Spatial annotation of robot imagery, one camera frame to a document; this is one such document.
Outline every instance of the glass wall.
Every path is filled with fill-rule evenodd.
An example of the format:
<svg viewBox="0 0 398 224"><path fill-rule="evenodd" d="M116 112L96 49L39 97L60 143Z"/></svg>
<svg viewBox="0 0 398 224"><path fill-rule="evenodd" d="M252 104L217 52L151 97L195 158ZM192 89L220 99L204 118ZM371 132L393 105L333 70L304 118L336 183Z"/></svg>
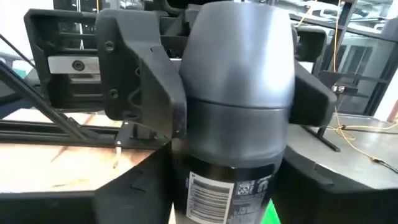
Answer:
<svg viewBox="0 0 398 224"><path fill-rule="evenodd" d="M278 0L275 6L287 10L293 24L304 17L300 27L326 32L322 70L334 70L336 39L336 72L342 75L336 85L347 89L339 112L373 115L398 66L398 0L328 2Z"/></svg>

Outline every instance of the black plastic part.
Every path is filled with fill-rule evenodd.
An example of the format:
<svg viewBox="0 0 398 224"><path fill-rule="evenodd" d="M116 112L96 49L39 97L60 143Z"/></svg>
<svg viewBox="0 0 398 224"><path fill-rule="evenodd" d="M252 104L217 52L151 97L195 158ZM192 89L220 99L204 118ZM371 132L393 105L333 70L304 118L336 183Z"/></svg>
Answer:
<svg viewBox="0 0 398 224"><path fill-rule="evenodd" d="M168 138L185 135L185 92L160 41L156 13L106 9L98 14L96 27L106 115L130 116ZM110 53L107 41L115 46ZM109 97L111 90L119 97Z"/></svg>
<svg viewBox="0 0 398 224"><path fill-rule="evenodd" d="M185 47L187 46L188 37L163 35L160 39L164 49L168 52L169 57L182 57Z"/></svg>
<svg viewBox="0 0 398 224"><path fill-rule="evenodd" d="M145 146L146 144L151 145L155 142L157 142L158 147L162 147L163 144L167 143L167 141L160 140L160 136L156 136L156 133L150 129L146 129L147 135L144 136L144 138L141 138L142 140L137 141L138 138L141 136L138 135L138 128L142 128L137 124L134 124L130 120L125 120L123 121L122 126L119 129L118 134L116 135L114 142L116 147L122 147L122 148L131 148L131 146L135 147L140 147Z"/></svg>
<svg viewBox="0 0 398 224"><path fill-rule="evenodd" d="M57 111L99 111L103 108L101 83L94 80L73 82L68 74L51 74L47 61L49 56L96 56L92 30L80 34L67 29L76 27L75 23L93 27L95 19L96 13L43 9L29 9L24 16L44 99ZM80 49L81 40L85 49Z"/></svg>
<svg viewBox="0 0 398 224"><path fill-rule="evenodd" d="M164 35L182 35L183 30L183 14L179 15L173 24L166 30Z"/></svg>
<svg viewBox="0 0 398 224"><path fill-rule="evenodd" d="M393 224L397 196L397 189L371 189L288 147L272 201L283 224Z"/></svg>
<svg viewBox="0 0 398 224"><path fill-rule="evenodd" d="M341 78L341 73L322 71L319 73L319 80L331 90Z"/></svg>
<svg viewBox="0 0 398 224"><path fill-rule="evenodd" d="M97 223L168 223L174 195L171 152L170 142L95 190Z"/></svg>
<svg viewBox="0 0 398 224"><path fill-rule="evenodd" d="M0 222L167 223L173 195L171 161L167 144L94 191L0 194Z"/></svg>
<svg viewBox="0 0 398 224"><path fill-rule="evenodd" d="M201 9L201 6L199 6L199 5L189 4L187 9L185 10L184 21L186 23L188 23L189 28L192 29L193 24L195 23L195 20L197 19L200 9Z"/></svg>
<svg viewBox="0 0 398 224"><path fill-rule="evenodd" d="M295 94L290 124L327 126L331 120L336 95L295 60Z"/></svg>
<svg viewBox="0 0 398 224"><path fill-rule="evenodd" d="M319 76L328 35L323 29L310 27L298 27L297 35L300 40L297 44L296 59L299 62L312 62L311 73L316 77Z"/></svg>

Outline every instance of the gray plastic cap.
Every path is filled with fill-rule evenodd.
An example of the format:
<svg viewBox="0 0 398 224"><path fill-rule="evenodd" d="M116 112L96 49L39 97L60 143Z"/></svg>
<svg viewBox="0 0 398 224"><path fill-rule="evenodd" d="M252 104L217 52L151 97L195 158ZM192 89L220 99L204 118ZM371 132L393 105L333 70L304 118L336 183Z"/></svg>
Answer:
<svg viewBox="0 0 398 224"><path fill-rule="evenodd" d="M187 97L223 105L285 108L294 94L287 12L263 4L205 4L181 61Z"/></svg>

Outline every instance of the metal plate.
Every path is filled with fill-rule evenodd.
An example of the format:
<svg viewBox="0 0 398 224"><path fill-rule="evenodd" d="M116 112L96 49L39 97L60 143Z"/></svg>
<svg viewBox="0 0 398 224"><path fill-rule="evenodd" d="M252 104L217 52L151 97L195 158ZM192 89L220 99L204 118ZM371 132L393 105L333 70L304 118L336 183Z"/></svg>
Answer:
<svg viewBox="0 0 398 224"><path fill-rule="evenodd" d="M99 74L98 57L50 56L47 59L51 74Z"/></svg>
<svg viewBox="0 0 398 224"><path fill-rule="evenodd" d="M379 127L391 125L365 116L339 115L339 119L341 124L345 125ZM330 126L337 127L335 116ZM388 131L398 133L398 126ZM394 167L398 167L398 138L396 135L354 131L349 133L355 136L356 140L352 141L352 143L357 148L385 160ZM287 144L295 152L315 161L321 166L374 189L398 188L398 174L382 165L371 162L369 158L351 148L335 131L327 130L324 137L338 146L341 152L333 152L317 138L297 125L289 127Z"/></svg>

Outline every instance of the wooden table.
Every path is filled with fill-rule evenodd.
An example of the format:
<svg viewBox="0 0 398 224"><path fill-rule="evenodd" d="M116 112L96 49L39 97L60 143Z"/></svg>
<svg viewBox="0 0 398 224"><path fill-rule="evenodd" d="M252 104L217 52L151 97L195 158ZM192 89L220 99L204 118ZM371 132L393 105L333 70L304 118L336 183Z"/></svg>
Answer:
<svg viewBox="0 0 398 224"><path fill-rule="evenodd" d="M66 114L80 124L120 127L105 115ZM6 120L51 121L40 111L21 109ZM131 169L152 151L123 150L114 168L114 149L28 144L0 144L0 192L95 190ZM170 224L175 223L174 213Z"/></svg>

